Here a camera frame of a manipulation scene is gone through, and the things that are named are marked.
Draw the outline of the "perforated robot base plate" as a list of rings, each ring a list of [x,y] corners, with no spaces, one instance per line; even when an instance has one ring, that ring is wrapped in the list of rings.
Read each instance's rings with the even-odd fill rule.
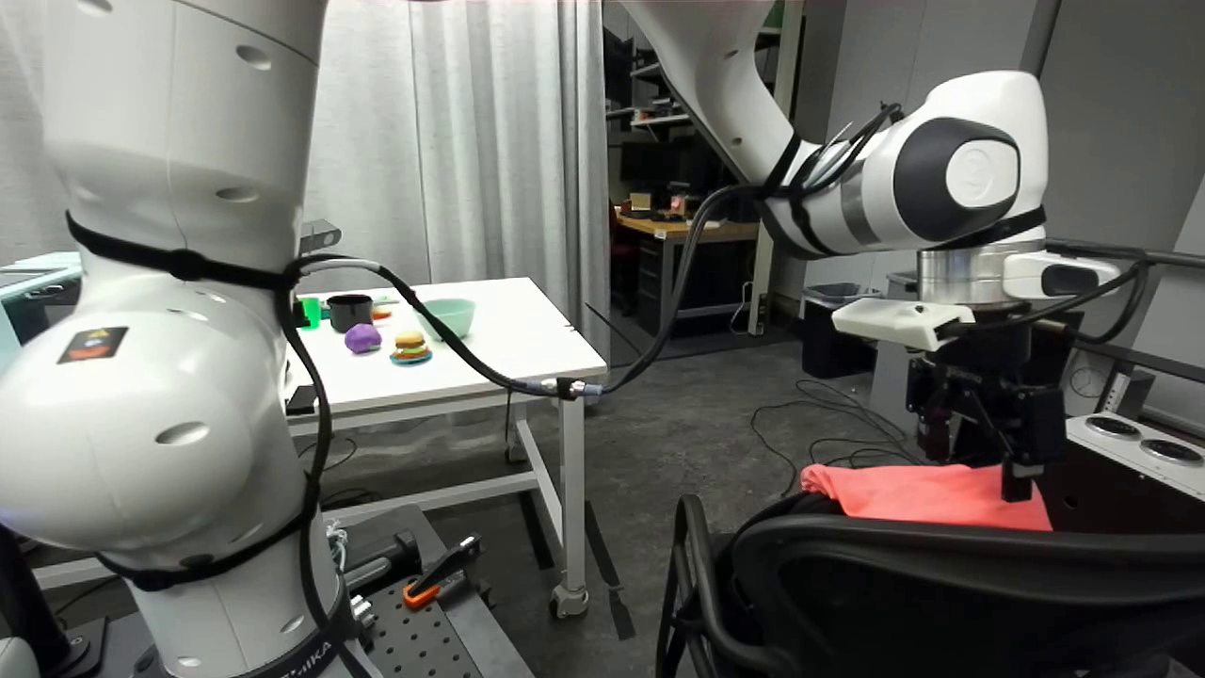
[[[435,601],[423,610],[399,601],[399,587],[457,544],[444,544],[417,510],[393,510],[349,526],[346,585],[375,674],[533,678],[472,577],[478,559],[444,580]]]

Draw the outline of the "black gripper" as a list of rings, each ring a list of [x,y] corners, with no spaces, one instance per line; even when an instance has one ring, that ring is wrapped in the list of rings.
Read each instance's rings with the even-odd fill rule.
[[[1003,462],[1003,496],[1029,502],[1064,441],[1068,323],[974,330],[906,360],[914,444],[935,462]]]

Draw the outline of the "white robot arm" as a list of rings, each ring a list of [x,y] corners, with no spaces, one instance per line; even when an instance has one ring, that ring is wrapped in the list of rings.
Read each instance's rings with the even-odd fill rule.
[[[620,0],[806,259],[1038,230],[1048,104],[966,73],[808,144],[757,75],[772,0]],[[50,0],[45,152],[78,305],[0,373],[0,520],[122,577],[168,678],[381,678],[286,426],[328,0]]]

